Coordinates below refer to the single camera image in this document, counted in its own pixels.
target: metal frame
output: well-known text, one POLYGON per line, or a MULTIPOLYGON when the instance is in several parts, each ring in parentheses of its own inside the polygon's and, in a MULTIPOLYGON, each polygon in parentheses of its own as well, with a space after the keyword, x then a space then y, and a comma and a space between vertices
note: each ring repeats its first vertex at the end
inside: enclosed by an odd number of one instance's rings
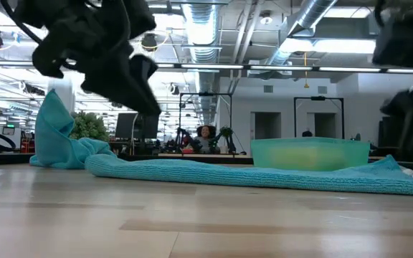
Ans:
MULTIPOLYGON (((356 72, 356 73, 389 73, 411 74, 413 69, 396 69, 393 67, 321 67, 321 66, 274 66, 250 64, 180 64, 158 63, 161 71, 186 71, 186 70, 267 70, 267 71, 307 71, 307 72, 356 72)), ((34 67, 32 61, 0 60, 0 67, 34 67)))
POLYGON ((296 110, 297 100, 312 100, 312 101, 326 101, 326 100, 340 100, 341 101, 341 117, 342 117, 342 139, 345 139, 345 113, 343 111, 343 97, 294 97, 294 137, 298 136, 298 117, 296 110))
POLYGON ((230 112, 229 112, 229 122, 230 122, 230 128, 232 129, 232 94, 229 93, 179 93, 179 127, 181 127, 181 106, 183 104, 183 96, 188 95, 188 96, 229 96, 230 98, 230 112))

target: person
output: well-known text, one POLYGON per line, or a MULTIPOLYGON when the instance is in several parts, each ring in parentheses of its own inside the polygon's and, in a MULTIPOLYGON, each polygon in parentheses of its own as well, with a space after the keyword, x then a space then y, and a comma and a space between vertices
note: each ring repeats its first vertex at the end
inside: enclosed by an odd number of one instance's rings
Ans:
POLYGON ((302 137, 313 137, 312 132, 310 132, 310 129, 307 129, 305 132, 302 133, 302 137))
POLYGON ((194 140, 199 141, 201 145, 200 153, 211 153, 209 148, 209 141, 216 135, 216 128, 214 126, 203 125, 197 128, 197 136, 194 140))

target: wall vent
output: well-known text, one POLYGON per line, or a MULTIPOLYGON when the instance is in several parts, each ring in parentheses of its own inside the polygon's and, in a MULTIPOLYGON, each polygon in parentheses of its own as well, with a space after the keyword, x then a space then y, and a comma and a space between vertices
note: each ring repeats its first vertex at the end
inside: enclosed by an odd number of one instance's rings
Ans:
POLYGON ((318 94, 328 94, 328 86, 318 86, 318 94))
POLYGON ((272 85, 264 85, 264 93, 273 93, 272 85))

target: green plastic tub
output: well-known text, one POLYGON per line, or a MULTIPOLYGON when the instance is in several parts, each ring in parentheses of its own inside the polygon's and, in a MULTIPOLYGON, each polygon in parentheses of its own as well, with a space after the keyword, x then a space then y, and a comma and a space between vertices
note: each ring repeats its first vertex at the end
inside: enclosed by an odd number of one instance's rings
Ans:
POLYGON ((368 163, 370 144, 332 138, 253 140, 256 167, 334 171, 368 163))

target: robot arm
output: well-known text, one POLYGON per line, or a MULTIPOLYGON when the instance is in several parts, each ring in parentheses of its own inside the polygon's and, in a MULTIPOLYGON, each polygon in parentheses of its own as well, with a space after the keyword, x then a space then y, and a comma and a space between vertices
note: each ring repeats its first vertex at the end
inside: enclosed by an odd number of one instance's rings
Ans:
POLYGON ((179 143, 183 138, 186 138, 189 145, 192 146, 195 152, 199 152, 202 145, 199 143, 199 141, 194 140, 191 135, 184 130, 183 128, 178 128, 178 134, 176 136, 176 142, 179 143))
POLYGON ((101 7, 88 7, 89 0, 19 0, 15 11, 7 0, 0 1, 39 43, 32 61, 41 74, 61 78, 61 66, 77 70, 85 74, 83 90, 145 115, 161 113, 148 85, 157 65, 143 55, 128 59, 133 52, 128 40, 156 27, 146 1, 103 0, 101 7), (24 23, 46 26, 49 34, 40 39, 24 23))
POLYGON ((225 126, 221 128, 219 134, 215 138, 209 141, 209 148, 210 148, 211 153, 217 152, 217 144, 218 144, 219 139, 221 139, 221 137, 224 137, 226 139, 227 148, 229 149, 229 153, 235 153, 237 149, 235 148, 234 141, 232 140, 233 133, 234 132, 232 131, 231 128, 228 128, 225 126))

